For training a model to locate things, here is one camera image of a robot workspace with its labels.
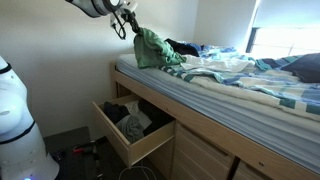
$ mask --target open drawer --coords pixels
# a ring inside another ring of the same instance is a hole
[[[108,102],[124,105],[138,99],[139,97],[136,95],[129,95]],[[131,168],[132,165],[150,154],[152,151],[156,150],[174,136],[175,122],[172,121],[139,141],[131,144],[113,124],[113,122],[105,115],[103,112],[103,103],[98,105],[95,102],[92,102],[92,104],[95,114],[97,115],[97,125],[102,129],[104,135],[108,138],[109,142],[128,168]]]

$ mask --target white wall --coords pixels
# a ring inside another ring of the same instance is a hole
[[[245,49],[257,0],[199,0],[194,42]]]
[[[138,22],[163,38],[191,41],[198,0],[137,0]],[[111,96],[108,62],[133,52],[109,17],[91,19],[64,0],[0,0],[0,55],[28,88],[29,109],[43,136],[89,126],[91,101]]]

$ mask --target blue plaid blanket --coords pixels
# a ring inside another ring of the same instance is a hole
[[[272,68],[262,70],[257,66],[247,67],[239,73],[204,68],[185,71],[180,65],[158,68],[213,91],[320,121],[320,84],[303,83],[290,72]]]

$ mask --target green cloth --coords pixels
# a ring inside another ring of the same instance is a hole
[[[138,68],[177,65],[186,58],[174,52],[171,45],[147,28],[140,28],[134,38],[134,51]]]

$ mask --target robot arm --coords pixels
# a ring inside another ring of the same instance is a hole
[[[100,16],[110,16],[110,26],[116,31],[120,39],[125,39],[126,31],[123,25],[129,22],[132,30],[138,33],[140,28],[135,18],[134,10],[137,8],[138,3],[135,1],[124,0],[66,0],[67,2],[80,8],[85,14],[92,18]]]

